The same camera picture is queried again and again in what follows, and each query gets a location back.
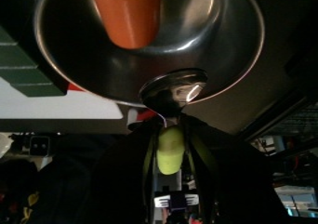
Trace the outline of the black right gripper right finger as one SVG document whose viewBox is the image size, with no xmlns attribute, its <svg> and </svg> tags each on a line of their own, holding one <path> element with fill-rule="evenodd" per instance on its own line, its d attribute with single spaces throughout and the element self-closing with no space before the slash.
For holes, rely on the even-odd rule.
<svg viewBox="0 0 318 224">
<path fill-rule="evenodd" d="M 264 154 L 197 118 L 180 118 L 204 224 L 288 224 Z"/>
</svg>

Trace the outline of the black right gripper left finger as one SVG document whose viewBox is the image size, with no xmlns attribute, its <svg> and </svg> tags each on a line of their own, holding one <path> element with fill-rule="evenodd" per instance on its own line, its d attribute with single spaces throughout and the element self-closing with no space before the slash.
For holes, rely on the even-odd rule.
<svg viewBox="0 0 318 224">
<path fill-rule="evenodd" d="M 82 224 L 148 224 L 145 161 L 150 139 L 161 128 L 152 117 L 101 154 L 94 165 Z"/>
</svg>

